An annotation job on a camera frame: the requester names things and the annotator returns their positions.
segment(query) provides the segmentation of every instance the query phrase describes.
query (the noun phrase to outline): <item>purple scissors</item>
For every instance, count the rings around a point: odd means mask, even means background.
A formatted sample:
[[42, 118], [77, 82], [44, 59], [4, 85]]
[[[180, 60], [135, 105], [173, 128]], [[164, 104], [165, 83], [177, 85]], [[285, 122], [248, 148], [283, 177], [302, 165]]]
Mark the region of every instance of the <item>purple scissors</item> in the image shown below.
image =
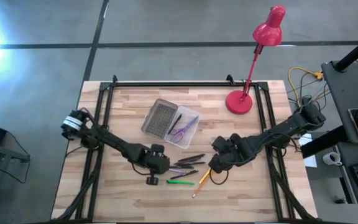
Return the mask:
[[184, 128], [172, 130], [171, 134], [173, 135], [173, 137], [171, 138], [171, 142], [173, 143], [180, 142], [180, 140], [183, 139], [183, 136], [185, 135], [187, 129], [189, 129], [190, 126], [194, 124], [194, 122], [196, 122], [197, 118], [198, 116], [192, 119], [188, 124], [186, 124]]

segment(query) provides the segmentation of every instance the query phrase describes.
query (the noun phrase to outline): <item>concrete floor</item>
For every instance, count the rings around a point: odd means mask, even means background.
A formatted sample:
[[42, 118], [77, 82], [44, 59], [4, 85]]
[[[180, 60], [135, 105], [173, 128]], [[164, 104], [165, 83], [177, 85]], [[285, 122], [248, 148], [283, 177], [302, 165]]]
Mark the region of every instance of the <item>concrete floor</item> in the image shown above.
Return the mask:
[[[358, 40], [358, 0], [110, 0], [100, 43], [249, 41], [271, 6], [282, 4], [283, 41]], [[0, 44], [91, 44], [103, 0], [0, 0]], [[355, 46], [267, 47], [254, 80], [285, 80], [294, 66], [320, 70]], [[90, 80], [222, 80], [245, 78], [253, 47], [98, 49]], [[31, 154], [26, 184], [4, 176], [0, 185], [0, 223], [50, 218], [67, 141], [60, 124], [76, 107], [90, 49], [0, 50], [0, 127], [17, 136]], [[299, 86], [302, 72], [294, 72]], [[312, 77], [304, 82], [313, 81]], [[324, 81], [305, 87], [314, 95]], [[328, 118], [320, 131], [340, 125], [328, 96]], [[24, 175], [21, 166], [9, 171]], [[319, 186], [312, 185], [313, 194]], [[319, 217], [345, 222], [315, 198]]]

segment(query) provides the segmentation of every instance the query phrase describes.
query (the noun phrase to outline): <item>lamp base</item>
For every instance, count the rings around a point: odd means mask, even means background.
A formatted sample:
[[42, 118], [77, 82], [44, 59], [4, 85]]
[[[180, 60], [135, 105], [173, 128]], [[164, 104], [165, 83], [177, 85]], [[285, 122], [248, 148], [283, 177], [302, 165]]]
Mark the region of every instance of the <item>lamp base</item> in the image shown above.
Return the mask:
[[252, 98], [246, 95], [242, 100], [242, 91], [235, 90], [226, 97], [227, 109], [235, 114], [245, 114], [252, 108]]

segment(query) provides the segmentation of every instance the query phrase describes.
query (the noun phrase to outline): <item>white mug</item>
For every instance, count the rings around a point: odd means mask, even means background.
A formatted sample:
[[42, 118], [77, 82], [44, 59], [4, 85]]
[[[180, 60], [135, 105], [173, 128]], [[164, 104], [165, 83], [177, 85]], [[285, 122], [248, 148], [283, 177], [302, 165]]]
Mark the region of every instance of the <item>white mug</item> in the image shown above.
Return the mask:
[[341, 157], [336, 152], [330, 152], [330, 153], [325, 154], [323, 156], [323, 161], [327, 165], [336, 165], [336, 166], [342, 165]]

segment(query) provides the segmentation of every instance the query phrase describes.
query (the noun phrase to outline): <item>yellow pencil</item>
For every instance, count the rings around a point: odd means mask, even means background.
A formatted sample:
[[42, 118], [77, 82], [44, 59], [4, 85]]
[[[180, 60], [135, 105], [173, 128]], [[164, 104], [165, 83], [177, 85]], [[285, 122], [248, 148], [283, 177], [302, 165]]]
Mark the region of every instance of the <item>yellow pencil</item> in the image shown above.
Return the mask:
[[195, 198], [198, 195], [198, 193], [201, 191], [201, 189], [204, 187], [204, 184], [207, 183], [207, 178], [209, 177], [209, 172], [211, 172], [211, 174], [213, 174], [213, 170], [209, 169], [207, 172], [208, 175], [205, 177], [204, 181], [202, 181], [202, 183], [200, 183], [196, 192], [193, 194], [193, 196], [191, 196], [192, 198]]
[[209, 172], [211, 172], [211, 168], [209, 168], [206, 171], [206, 173], [204, 174], [203, 178], [201, 178], [201, 180], [198, 182], [199, 184], [201, 184], [205, 180], [205, 178], [208, 176]]

